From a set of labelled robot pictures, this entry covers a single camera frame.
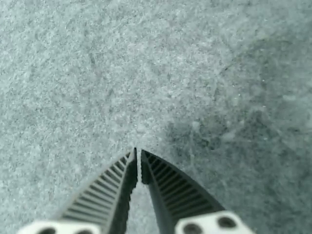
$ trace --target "ribbed rubber pad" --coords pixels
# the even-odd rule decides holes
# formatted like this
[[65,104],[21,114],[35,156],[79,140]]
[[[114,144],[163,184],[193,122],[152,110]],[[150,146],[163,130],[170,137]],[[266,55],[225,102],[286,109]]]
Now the ribbed rubber pad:
[[57,219],[98,224],[103,234],[124,234],[137,183],[137,152],[120,158],[83,187]]
[[181,218],[224,210],[205,189],[169,162],[145,150],[141,153],[142,182],[149,185],[162,234],[173,234]]

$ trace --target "carpet surface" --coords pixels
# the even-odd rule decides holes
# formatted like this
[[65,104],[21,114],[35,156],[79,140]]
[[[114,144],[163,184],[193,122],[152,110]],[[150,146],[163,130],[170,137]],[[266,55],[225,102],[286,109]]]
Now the carpet surface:
[[[257,233],[312,230],[311,0],[0,0],[0,223],[137,146]],[[128,234],[157,234],[144,186]]]

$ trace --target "gray carpet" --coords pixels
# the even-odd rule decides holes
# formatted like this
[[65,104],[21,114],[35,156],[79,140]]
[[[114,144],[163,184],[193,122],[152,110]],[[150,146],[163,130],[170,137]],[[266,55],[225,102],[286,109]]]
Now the gray carpet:
[[[258,234],[312,230],[311,0],[0,0],[0,223],[137,146]],[[157,234],[134,191],[128,234]]]

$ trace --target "floor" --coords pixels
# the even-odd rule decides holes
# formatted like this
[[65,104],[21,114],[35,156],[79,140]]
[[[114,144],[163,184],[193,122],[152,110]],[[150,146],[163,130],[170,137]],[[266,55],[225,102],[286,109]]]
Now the floor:
[[[312,223],[311,0],[1,0],[0,223],[137,146],[257,233]],[[157,234],[144,186],[128,234]]]

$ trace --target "screw hole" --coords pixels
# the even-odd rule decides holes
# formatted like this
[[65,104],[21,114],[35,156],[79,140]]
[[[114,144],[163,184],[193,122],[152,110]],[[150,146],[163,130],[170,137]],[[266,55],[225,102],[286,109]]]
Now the screw hole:
[[41,230],[38,234],[55,234],[57,231],[54,228],[45,228]]
[[201,228],[194,223],[190,223],[184,226],[183,231],[185,234],[201,234]]
[[236,223],[234,220],[228,217],[222,217],[218,220],[218,224],[221,228],[234,228],[236,227]]
[[77,232],[77,234],[92,234],[92,231],[89,231],[89,230],[83,230],[83,231],[79,231],[79,232]]

